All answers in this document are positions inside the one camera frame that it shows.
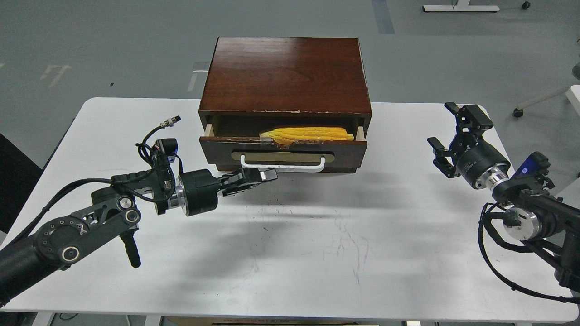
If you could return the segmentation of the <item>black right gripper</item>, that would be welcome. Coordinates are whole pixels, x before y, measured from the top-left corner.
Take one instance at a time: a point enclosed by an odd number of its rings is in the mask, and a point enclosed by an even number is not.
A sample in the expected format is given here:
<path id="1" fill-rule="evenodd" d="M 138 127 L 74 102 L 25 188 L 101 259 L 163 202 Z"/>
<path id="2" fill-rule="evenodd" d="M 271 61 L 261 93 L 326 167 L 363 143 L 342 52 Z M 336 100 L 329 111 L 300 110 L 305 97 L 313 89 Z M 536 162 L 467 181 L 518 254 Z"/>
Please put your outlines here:
<path id="1" fill-rule="evenodd" d="M 459 106 L 455 102 L 445 102 L 444 107 L 455 116 L 457 135 L 453 138 L 453 152 L 439 139 L 427 138 L 435 155 L 433 165 L 448 179 L 462 176 L 475 189 L 483 188 L 481 176 L 491 168 L 507 173 L 510 162 L 483 138 L 484 132 L 494 124 L 481 107 Z M 452 155 L 453 165 L 447 159 Z"/>

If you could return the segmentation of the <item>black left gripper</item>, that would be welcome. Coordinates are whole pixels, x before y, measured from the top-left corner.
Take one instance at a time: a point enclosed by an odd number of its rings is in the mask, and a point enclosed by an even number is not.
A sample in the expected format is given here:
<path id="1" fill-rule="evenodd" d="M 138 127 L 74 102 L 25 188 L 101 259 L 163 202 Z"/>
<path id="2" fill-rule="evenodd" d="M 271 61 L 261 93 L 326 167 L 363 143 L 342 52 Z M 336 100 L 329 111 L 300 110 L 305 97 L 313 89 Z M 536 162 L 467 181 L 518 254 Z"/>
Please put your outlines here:
<path id="1" fill-rule="evenodd" d="M 239 168 L 219 177 L 207 169 L 180 173 L 179 202 L 186 216 L 194 216 L 216 209 L 220 190 L 228 197 L 277 179 L 276 170 L 257 168 Z"/>

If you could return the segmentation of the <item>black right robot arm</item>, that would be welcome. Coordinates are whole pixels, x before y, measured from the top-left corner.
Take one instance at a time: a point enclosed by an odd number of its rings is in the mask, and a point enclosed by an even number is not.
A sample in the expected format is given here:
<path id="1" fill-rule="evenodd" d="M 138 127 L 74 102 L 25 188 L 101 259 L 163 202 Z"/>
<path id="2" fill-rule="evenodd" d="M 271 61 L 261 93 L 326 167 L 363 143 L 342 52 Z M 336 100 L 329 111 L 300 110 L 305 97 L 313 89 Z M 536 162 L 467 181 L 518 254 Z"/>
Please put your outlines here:
<path id="1" fill-rule="evenodd" d="M 481 210 L 477 241 L 491 272 L 513 291 L 578 304 L 577 297 L 546 295 L 510 281 L 495 269 L 485 250 L 487 232 L 503 249 L 536 254 L 554 269 L 559 286 L 579 291 L 580 213 L 550 194 L 554 184 L 548 177 L 549 159 L 535 151 L 509 176 L 508 159 L 484 139 L 484 132 L 493 127 L 493 122 L 481 107 L 454 102 L 444 107 L 455 117 L 456 134 L 449 148 L 437 138 L 427 139 L 435 155 L 433 165 L 447 178 L 462 176 L 472 188 L 490 190 L 494 202 L 486 203 Z"/>

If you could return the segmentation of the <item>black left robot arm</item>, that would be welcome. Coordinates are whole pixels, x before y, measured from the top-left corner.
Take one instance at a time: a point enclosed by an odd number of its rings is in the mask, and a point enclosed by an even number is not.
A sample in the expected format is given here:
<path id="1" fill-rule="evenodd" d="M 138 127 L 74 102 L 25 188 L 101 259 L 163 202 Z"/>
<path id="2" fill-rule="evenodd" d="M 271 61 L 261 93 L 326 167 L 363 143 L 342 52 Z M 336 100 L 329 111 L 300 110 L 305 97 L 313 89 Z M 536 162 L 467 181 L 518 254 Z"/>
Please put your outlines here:
<path id="1" fill-rule="evenodd" d="M 158 215 L 180 207 L 186 216 L 195 216 L 216 209 L 219 195 L 232 196 L 277 179 L 275 169 L 249 167 L 222 176 L 213 176 L 207 169 L 188 173 L 180 169 L 175 176 L 171 163 L 179 159 L 177 140 L 158 139 L 152 146 L 147 141 L 158 130 L 172 127 L 180 119 L 176 116 L 161 122 L 136 143 L 139 157 L 149 165 L 148 170 L 110 179 L 79 179 L 56 192 L 35 219 L 1 250 L 2 306 L 116 237 L 124 243 L 131 266 L 138 268 L 141 261 L 134 235 L 142 214 L 137 199 L 154 204 Z M 91 193 L 91 206 L 38 225 L 58 201 L 89 183 L 106 185 Z"/>

